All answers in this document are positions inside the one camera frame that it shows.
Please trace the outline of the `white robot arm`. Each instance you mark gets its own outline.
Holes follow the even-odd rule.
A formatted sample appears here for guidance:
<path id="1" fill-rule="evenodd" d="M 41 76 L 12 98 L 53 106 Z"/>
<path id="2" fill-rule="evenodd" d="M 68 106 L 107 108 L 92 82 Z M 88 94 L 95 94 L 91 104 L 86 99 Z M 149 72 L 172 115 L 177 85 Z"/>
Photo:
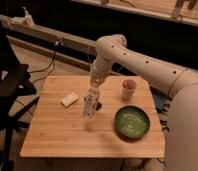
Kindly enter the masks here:
<path id="1" fill-rule="evenodd" d="M 198 72 L 126 48 L 120 34 L 102 36 L 95 43 L 97 57 L 91 81 L 102 84 L 114 63 L 148 81 L 171 99 L 168 110 L 164 171 L 198 171 Z"/>

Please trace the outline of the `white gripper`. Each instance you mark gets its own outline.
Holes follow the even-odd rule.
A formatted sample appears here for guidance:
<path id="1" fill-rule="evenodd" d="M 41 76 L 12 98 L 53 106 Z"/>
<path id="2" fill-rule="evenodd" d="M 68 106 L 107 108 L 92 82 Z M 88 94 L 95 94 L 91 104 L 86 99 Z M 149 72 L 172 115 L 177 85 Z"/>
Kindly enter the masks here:
<path id="1" fill-rule="evenodd" d="M 100 91 L 99 91 L 99 86 L 101 85 L 101 81 L 100 81 L 100 78 L 97 77 L 97 76 L 90 76 L 90 86 L 92 88 L 97 88 L 95 89 L 95 98 L 96 98 L 96 101 L 99 101 L 100 99 Z M 89 98 L 92 99 L 93 98 L 93 89 L 90 88 L 89 91 L 88 91 L 88 94 L 89 94 Z"/>

